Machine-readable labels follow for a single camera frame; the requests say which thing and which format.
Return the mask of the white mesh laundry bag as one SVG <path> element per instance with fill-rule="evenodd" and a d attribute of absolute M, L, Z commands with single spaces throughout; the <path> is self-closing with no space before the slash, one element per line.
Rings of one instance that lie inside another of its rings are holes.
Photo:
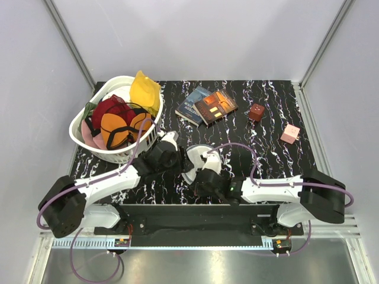
<path fill-rule="evenodd" d="M 197 172 L 202 170 L 201 168 L 204 165 L 204 162 L 202 161 L 201 154 L 204 152 L 209 153 L 212 151 L 218 152 L 215 148 L 212 148 L 211 146 L 205 144 L 194 145 L 187 148 L 188 157 L 194 164 L 194 169 L 190 170 L 188 173 L 182 174 L 184 181 L 186 181 L 188 185 L 191 185 L 195 181 Z"/>

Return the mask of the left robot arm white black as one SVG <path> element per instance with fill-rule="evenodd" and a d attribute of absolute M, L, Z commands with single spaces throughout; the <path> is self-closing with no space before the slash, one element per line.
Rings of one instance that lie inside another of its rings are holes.
<path fill-rule="evenodd" d="M 95 227 L 122 234 L 128 226 L 127 218 L 115 205 L 101 205 L 99 200 L 121 190 L 134 189 L 165 172 L 182 174 L 192 169 L 194 164 L 183 147 L 174 141 L 160 141 L 122 169 L 93 179 L 62 176 L 38 205 L 37 225 L 42 230 L 50 230 L 56 238 Z"/>

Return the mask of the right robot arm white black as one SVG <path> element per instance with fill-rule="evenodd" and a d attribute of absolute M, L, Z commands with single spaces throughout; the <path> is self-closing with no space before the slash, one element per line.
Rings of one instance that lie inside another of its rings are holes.
<path fill-rule="evenodd" d="M 283 179 L 251 180 L 228 179 L 211 169 L 202 169 L 191 187 L 196 195 L 214 196 L 224 204 L 275 202 L 278 207 L 269 219 L 269 228 L 278 235 L 304 221 L 345 221 L 345 185 L 318 170 Z"/>

